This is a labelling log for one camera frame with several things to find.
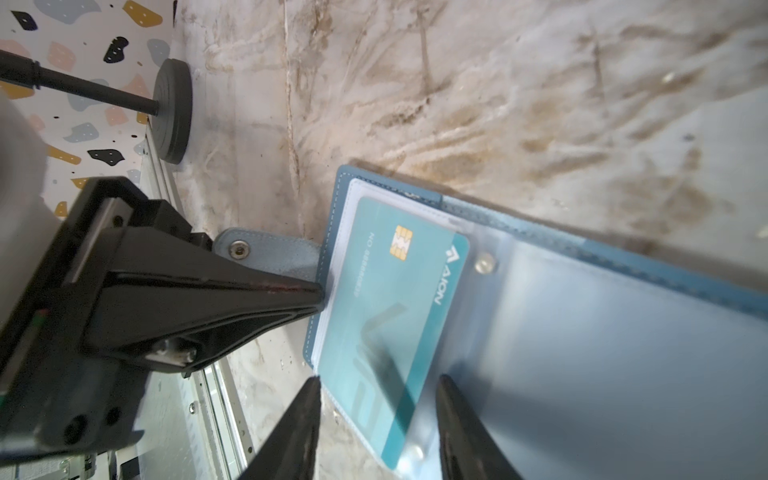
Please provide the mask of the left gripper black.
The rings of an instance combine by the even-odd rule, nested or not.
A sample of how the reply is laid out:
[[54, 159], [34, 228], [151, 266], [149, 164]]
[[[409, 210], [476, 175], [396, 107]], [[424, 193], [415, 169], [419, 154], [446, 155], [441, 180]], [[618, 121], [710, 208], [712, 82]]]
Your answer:
[[151, 370], [192, 372], [320, 312], [318, 246], [229, 229], [210, 248], [125, 177], [87, 181], [1, 333], [1, 459], [138, 443]]

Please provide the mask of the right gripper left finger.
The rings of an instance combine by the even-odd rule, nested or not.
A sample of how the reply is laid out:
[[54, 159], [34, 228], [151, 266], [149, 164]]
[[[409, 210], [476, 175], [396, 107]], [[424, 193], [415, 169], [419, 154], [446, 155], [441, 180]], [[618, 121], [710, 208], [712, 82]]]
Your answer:
[[314, 477], [321, 423], [321, 380], [305, 381], [240, 480]]

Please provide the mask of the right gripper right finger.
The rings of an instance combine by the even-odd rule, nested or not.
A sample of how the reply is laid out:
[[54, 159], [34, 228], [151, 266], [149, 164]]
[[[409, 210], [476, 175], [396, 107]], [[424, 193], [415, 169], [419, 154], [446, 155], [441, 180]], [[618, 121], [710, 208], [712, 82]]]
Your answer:
[[447, 374], [438, 381], [436, 413], [443, 479], [522, 479]]

